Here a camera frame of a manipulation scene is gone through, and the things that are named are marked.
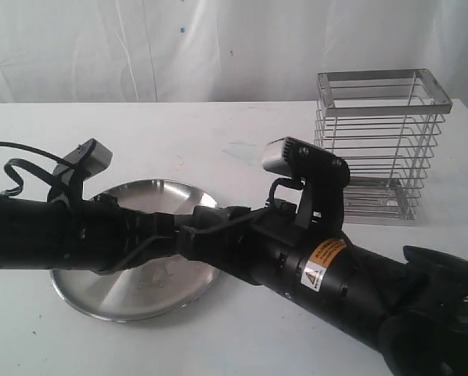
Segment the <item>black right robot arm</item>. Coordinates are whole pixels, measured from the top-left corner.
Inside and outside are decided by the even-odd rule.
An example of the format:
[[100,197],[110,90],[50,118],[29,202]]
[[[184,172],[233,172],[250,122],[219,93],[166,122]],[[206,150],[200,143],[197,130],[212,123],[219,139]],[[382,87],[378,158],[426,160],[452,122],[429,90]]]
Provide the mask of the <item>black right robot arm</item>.
[[207,208],[175,219],[177,250],[264,286],[380,353],[396,375],[468,375],[468,261],[351,242],[310,208]]

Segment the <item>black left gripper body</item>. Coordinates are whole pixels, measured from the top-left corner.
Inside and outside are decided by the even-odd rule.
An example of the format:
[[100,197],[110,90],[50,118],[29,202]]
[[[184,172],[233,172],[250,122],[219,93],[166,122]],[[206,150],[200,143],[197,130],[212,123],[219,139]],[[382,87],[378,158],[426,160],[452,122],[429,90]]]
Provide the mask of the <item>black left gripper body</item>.
[[57,259],[49,268],[98,274],[126,269],[140,242],[139,225],[140,212],[121,207],[114,196],[82,201],[63,227],[64,238],[55,246]]

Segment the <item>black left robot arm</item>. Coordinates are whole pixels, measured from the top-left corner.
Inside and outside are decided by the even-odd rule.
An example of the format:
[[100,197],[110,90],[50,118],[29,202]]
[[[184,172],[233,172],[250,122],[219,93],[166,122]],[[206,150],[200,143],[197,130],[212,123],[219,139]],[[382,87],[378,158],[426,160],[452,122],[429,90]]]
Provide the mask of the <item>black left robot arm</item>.
[[175,235],[173,215],[122,208],[108,195],[74,210],[0,196],[0,269],[107,275],[175,255]]

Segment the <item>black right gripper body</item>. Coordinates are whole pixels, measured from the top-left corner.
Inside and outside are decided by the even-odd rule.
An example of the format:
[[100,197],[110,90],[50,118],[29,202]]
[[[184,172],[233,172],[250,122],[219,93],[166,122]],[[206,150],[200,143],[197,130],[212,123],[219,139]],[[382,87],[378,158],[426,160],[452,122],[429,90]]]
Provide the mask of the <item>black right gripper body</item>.
[[319,219],[301,227],[297,206],[277,199],[228,231],[229,241],[218,252],[219,268],[252,285],[292,286],[301,259],[319,236]]

